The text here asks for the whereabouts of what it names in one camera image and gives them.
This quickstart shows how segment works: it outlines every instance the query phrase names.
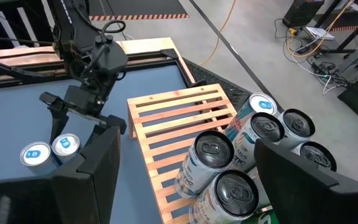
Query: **gray floor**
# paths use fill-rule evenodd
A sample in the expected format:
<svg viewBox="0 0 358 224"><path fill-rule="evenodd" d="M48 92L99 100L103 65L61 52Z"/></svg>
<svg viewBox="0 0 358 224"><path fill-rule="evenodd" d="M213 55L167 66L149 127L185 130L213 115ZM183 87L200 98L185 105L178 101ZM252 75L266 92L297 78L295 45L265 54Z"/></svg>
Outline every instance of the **gray floor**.
<svg viewBox="0 0 358 224"><path fill-rule="evenodd" d="M180 2L189 19L127 21L125 33L135 39L171 37L183 57L200 63L213 50L216 34L189 1ZM232 1L196 3L220 28ZM358 116L336 98L343 90L338 88L323 95L323 87L315 77L287 61L282 53L283 40L273 37L274 19L283 17L291 3L292 0L237 1L223 35L284 108L298 108L312 116L317 129L314 140L334 154L339 173L358 180ZM278 34L284 31L279 24ZM223 44L204 66L245 89L260 91Z"/></svg>

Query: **yellow cable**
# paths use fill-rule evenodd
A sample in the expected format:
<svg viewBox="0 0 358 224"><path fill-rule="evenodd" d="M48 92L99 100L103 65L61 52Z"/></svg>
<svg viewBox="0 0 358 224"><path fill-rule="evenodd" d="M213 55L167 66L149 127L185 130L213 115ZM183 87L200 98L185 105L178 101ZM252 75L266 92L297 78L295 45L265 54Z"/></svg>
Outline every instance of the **yellow cable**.
<svg viewBox="0 0 358 224"><path fill-rule="evenodd" d="M232 5L231 8L230 8L229 15L227 16L226 21L224 21L224 24L223 24L222 28L219 30L219 34L222 32L222 30L223 30L224 27L226 26L227 22L229 21L230 16L231 16L231 13L233 12L233 9L234 9L234 5L236 4L236 1L237 1L237 0L233 0L233 5ZM213 55L215 54L215 52L216 52L216 49L218 49L218 45L219 45L219 35L218 35L218 39L216 40L215 48L214 48L214 50L212 51L211 55L209 56L209 58L208 58L207 60L205 60L203 63L201 63L201 64L199 64L199 65L204 65L205 63L209 62L209 60L211 60L212 56L213 56Z"/></svg>
<svg viewBox="0 0 358 224"><path fill-rule="evenodd" d="M322 36L320 43L309 53L305 55L295 55L295 52L292 52L289 45L287 44L287 50L294 56L294 57L307 57L311 55L313 52L315 52L321 44L324 42L324 38L328 35L329 30L331 30L332 26L335 24L335 22L340 18L340 16L345 12L345 10L354 2L354 0L351 0L343 9L342 11L336 16L336 18L333 20L333 22L327 27L326 33Z"/></svg>

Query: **blue table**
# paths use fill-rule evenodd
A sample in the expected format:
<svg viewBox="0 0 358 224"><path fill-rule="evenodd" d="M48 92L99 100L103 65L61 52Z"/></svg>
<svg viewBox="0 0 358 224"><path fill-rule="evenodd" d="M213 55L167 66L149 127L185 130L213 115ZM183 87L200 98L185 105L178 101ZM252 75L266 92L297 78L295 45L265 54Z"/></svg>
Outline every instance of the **blue table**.
<svg viewBox="0 0 358 224"><path fill-rule="evenodd" d="M19 154L28 143L49 140L52 117L39 95L49 91L64 97L68 85L78 84L67 80L0 90L0 180L34 175L21 164ZM103 114L119 116L128 123L128 98L184 88L176 66L129 72L116 82ZM85 143L95 123L69 115L63 132L74 133ZM110 222L161 223L139 143L129 139L128 130L121 136L121 163Z"/></svg>

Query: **black floor stripe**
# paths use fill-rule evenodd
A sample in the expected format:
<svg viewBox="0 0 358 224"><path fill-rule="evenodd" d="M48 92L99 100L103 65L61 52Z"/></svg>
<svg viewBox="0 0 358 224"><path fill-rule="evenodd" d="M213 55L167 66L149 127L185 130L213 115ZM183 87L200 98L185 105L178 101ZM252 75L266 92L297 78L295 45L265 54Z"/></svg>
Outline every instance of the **black floor stripe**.
<svg viewBox="0 0 358 224"><path fill-rule="evenodd" d="M190 0L191 4L194 8L198 11L198 13L204 18L205 22L210 26L210 28L215 32L216 35L221 39L222 43L229 49L229 51L233 54L236 60L240 63L240 65L245 69L251 79L256 83L256 85L264 92L265 94L269 95L273 98L273 100L277 104L277 109L281 113L283 112L283 108L277 102L277 100L273 97L273 95L268 91L266 86L259 80L259 78L255 75L255 73L251 70L251 68L246 64L246 62L241 58L239 54L231 47L231 44L224 38L222 34L219 33L219 30L215 27L215 25L210 21L208 16L200 9L200 7L194 2L194 0Z"/></svg>

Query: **aluminum can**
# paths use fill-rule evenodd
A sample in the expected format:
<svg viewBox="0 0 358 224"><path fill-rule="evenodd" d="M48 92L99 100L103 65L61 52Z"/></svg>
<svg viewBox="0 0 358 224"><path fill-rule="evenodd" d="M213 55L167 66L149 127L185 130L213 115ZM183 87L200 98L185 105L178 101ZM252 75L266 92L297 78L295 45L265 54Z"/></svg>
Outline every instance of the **aluminum can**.
<svg viewBox="0 0 358 224"><path fill-rule="evenodd" d="M81 147L80 139L75 134L61 134L52 143L52 151L63 164L69 161Z"/></svg>
<svg viewBox="0 0 358 224"><path fill-rule="evenodd" d="M258 138L279 144L284 137L284 127L268 113L256 113L248 119L241 132L233 140L234 158L231 169L247 171L255 165L254 149Z"/></svg>
<svg viewBox="0 0 358 224"><path fill-rule="evenodd" d="M256 167L252 168L248 172L248 176L254 181L256 187L258 188L258 194L259 194L258 208L265 208L271 205L270 200L267 197L265 188L262 185L262 181L260 180L258 169Z"/></svg>
<svg viewBox="0 0 358 224"><path fill-rule="evenodd" d="M292 152L336 172L334 156L328 149L317 142L303 142L295 147Z"/></svg>
<svg viewBox="0 0 358 224"><path fill-rule="evenodd" d="M250 217L258 205L254 181L243 172L227 170L207 186L190 206L191 224L240 223Z"/></svg>
<svg viewBox="0 0 358 224"><path fill-rule="evenodd" d="M273 209L255 214L243 221L241 224L279 224Z"/></svg>
<svg viewBox="0 0 358 224"><path fill-rule="evenodd" d="M274 100L265 93L253 93L242 105L237 115L232 119L224 131L224 134L233 141L244 127L246 121L258 112L274 115L277 112L277 105Z"/></svg>
<svg viewBox="0 0 358 224"><path fill-rule="evenodd" d="M33 142L27 145L20 153L20 161L37 175L47 174L58 167L46 142Z"/></svg>
<svg viewBox="0 0 358 224"><path fill-rule="evenodd" d="M177 193L183 198L198 196L216 175L229 167L233 155L233 145L223 133L199 134L175 178Z"/></svg>
<svg viewBox="0 0 358 224"><path fill-rule="evenodd" d="M316 128L311 118L304 112L297 109L284 111L278 117L283 124L285 136L280 142L280 146L291 150L300 143L309 141Z"/></svg>

